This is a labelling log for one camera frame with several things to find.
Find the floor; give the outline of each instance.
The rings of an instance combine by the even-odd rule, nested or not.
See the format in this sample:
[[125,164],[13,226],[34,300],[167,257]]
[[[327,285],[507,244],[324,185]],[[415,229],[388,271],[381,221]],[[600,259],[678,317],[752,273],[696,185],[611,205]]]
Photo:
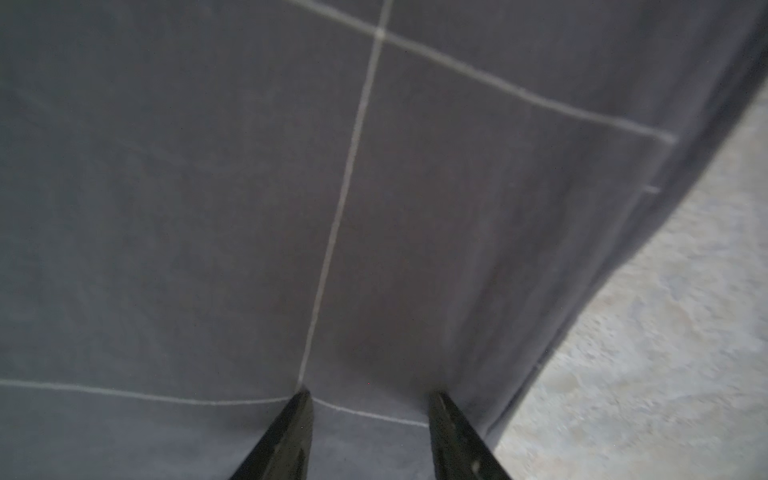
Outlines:
[[768,475],[768,88],[618,270],[496,455],[527,480]]

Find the concrete floor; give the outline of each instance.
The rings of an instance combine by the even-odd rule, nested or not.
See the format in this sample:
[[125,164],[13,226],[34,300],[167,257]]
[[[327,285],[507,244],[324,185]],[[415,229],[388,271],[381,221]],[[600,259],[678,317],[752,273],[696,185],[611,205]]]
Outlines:
[[768,478],[768,89],[581,315],[496,455],[515,479]]

